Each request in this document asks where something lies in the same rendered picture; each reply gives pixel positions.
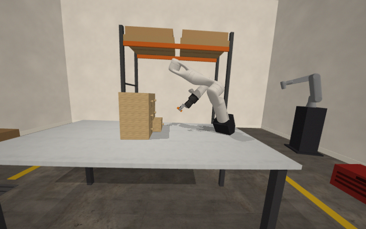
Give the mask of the light wooden chest of drawers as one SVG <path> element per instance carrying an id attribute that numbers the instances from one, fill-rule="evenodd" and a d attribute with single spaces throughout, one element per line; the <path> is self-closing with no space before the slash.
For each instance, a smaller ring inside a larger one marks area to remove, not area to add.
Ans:
<path id="1" fill-rule="evenodd" d="M 150 139 L 149 94 L 118 92 L 120 139 Z"/>

